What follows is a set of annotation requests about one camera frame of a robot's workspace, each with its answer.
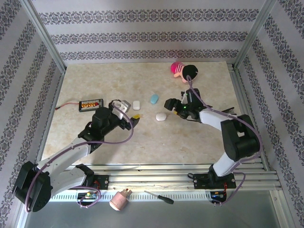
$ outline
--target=beige table surface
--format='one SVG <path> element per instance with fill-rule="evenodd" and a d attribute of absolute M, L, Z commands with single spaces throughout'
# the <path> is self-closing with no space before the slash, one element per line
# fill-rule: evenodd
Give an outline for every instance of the beige table surface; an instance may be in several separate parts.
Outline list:
<path fill-rule="evenodd" d="M 226 62 L 196 62 L 199 75 L 193 81 L 204 101 L 218 110 L 234 106 L 240 114 Z M 57 105 L 69 101 L 103 98 L 105 106 L 114 99 L 141 102 L 141 109 L 130 109 L 142 118 L 133 138 L 120 145 L 101 145 L 89 156 L 76 163 L 130 164 L 130 163 L 214 163 L 223 154 L 221 132 L 205 124 L 182 120 L 163 105 L 169 98 L 180 99 L 181 91 L 189 88 L 181 78 L 170 72 L 171 63 L 114 63 L 69 65 Z M 157 104 L 150 98 L 156 93 Z M 157 113 L 165 112 L 167 120 L 158 122 Z M 43 159 L 71 143 L 91 121 L 94 112 L 78 112 L 78 106 L 69 104 L 55 111 Z M 126 139 L 128 130 L 119 127 L 105 140 L 117 142 Z"/>

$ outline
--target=screwdriver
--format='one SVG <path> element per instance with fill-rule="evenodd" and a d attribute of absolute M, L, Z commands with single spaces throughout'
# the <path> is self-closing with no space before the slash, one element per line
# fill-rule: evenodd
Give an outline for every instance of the screwdriver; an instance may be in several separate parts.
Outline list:
<path fill-rule="evenodd" d="M 164 197 L 164 196 L 161 196 L 161 195 L 156 195 L 156 194 L 153 194 L 153 193 L 150 193 L 148 191 L 144 191 L 150 195 L 153 195 L 153 196 L 156 196 L 157 198 L 159 198 L 160 200 L 163 200 L 165 201 L 166 203 L 169 203 L 169 204 L 173 204 L 174 203 L 174 200 L 170 199 L 170 198 L 167 198 L 167 197 Z"/>

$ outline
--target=striped wall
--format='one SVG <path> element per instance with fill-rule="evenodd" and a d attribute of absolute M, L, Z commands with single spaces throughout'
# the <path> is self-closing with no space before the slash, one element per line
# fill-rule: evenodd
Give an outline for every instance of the striped wall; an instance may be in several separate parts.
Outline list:
<path fill-rule="evenodd" d="M 12 227 L 21 165 L 34 162 L 60 71 L 17 0 L 0 0 L 0 228 Z"/>
<path fill-rule="evenodd" d="M 304 1 L 280 0 L 239 72 L 270 167 L 304 227 Z"/>
<path fill-rule="evenodd" d="M 264 0 L 33 0 L 66 64 L 233 63 Z"/>

